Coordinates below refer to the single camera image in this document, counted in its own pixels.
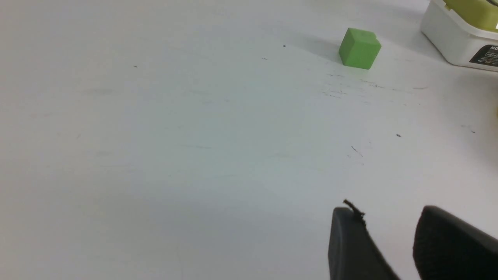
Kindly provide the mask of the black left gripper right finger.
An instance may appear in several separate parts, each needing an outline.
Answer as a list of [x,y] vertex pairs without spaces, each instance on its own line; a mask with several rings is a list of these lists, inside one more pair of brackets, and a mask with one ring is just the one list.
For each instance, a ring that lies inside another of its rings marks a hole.
[[496,280],[498,241],[433,205],[416,226],[413,259],[422,280]]

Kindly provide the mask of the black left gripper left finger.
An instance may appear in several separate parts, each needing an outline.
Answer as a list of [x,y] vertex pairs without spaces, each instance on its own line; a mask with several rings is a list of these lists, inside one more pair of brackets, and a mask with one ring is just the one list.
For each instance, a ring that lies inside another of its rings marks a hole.
[[331,220],[328,262],[331,280],[398,280],[371,238],[363,211],[352,202],[336,207]]

